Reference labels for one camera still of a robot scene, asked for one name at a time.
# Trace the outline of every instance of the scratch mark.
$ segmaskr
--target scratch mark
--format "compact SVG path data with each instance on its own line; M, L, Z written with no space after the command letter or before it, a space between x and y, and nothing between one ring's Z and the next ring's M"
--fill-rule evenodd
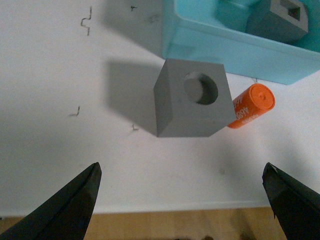
M80 113L80 106L78 106L78 112L69 114L69 117L78 117L79 113Z
M148 17L146 20L148 23L153 24L155 22L159 22L160 21L160 15L159 14L154 14L150 17Z
M92 16L92 6L90 6L90 15L89 15L89 18L88 18L88 17L83 18L83 19L81 20L81 23L80 23L81 27L84 27L84 28L88 29L87 36L89 36L89 34L90 34L90 27L84 25L84 20L91 20L91 16Z
M135 125L132 124L132 130L133 130L133 131L139 131L139 128L135 128Z

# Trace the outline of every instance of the gray block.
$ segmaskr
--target gray block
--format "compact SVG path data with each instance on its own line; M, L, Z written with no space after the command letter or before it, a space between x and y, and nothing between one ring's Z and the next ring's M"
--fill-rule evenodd
M248 18L245 32L293 43L308 33L307 7L298 0L262 0Z
M167 59L153 90L158 137L209 137L236 120L222 64Z

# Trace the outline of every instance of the blue plastic tray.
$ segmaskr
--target blue plastic tray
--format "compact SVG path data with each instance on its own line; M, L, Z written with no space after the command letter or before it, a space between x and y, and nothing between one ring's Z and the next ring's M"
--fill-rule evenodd
M287 85L320 70L319 0L301 0L309 33L294 45L245 33L258 2L163 0L163 57L220 63L228 73Z

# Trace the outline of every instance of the orange cylinder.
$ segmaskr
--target orange cylinder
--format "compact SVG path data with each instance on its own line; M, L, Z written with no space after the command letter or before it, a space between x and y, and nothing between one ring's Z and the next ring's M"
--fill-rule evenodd
M260 83L255 83L232 102L236 121L230 123L228 127L238 129L273 109L276 99L269 88Z

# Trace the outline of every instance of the gray block with square hole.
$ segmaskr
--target gray block with square hole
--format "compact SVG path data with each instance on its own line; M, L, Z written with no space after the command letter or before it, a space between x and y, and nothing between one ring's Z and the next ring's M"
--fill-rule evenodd
M167 59L153 90L158 137L209 137L236 120L222 64Z
M246 33L293 43L308 33L308 10L298 0L262 0L247 20Z

